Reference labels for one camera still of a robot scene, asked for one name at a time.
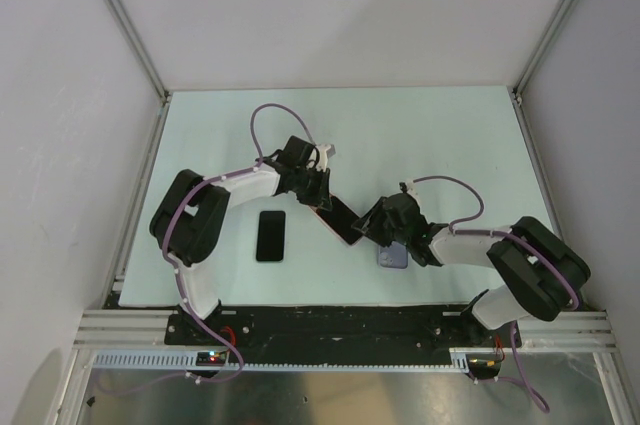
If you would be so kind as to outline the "pink phone case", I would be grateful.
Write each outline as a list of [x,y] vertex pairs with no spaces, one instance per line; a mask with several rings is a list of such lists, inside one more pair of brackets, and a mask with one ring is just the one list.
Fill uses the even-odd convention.
[[357,242],[358,236],[351,228],[357,216],[347,206],[333,205],[330,211],[314,209],[315,215],[325,227],[337,238],[347,245]]

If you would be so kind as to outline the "black phone purple frame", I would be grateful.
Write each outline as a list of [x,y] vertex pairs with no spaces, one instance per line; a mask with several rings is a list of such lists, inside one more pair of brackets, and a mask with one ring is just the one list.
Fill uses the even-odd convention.
[[346,245],[355,245],[362,237],[362,233],[353,227],[359,216],[335,195],[330,196],[331,209],[317,208],[316,215],[320,220]]

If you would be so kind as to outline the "lilac phone case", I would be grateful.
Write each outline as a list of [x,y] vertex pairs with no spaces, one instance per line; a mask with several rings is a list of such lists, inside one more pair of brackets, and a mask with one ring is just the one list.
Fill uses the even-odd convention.
[[397,242],[390,246],[377,248],[377,264],[384,269],[405,270],[409,265],[409,255],[406,248]]

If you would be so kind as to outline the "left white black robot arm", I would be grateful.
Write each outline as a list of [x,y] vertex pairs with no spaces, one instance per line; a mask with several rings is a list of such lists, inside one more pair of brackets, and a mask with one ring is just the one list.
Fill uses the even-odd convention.
[[214,342],[222,321],[213,268],[204,261],[214,251],[227,212],[250,201],[292,193],[299,203],[331,210],[329,159],[332,144],[314,145],[292,136],[282,150],[252,166],[205,178],[180,171],[149,225],[163,258],[173,267],[182,308],[191,314],[187,332],[201,344]]

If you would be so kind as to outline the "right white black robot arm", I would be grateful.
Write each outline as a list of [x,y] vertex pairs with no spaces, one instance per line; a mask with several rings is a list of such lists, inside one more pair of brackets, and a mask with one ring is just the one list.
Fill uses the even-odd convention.
[[552,322],[591,277],[586,262],[538,219],[506,228],[457,229],[429,222],[418,202],[401,192],[382,197],[352,227],[380,246],[403,245],[420,266],[472,265],[494,269],[503,284],[476,296],[464,310],[464,338],[486,345],[498,328],[532,316]]

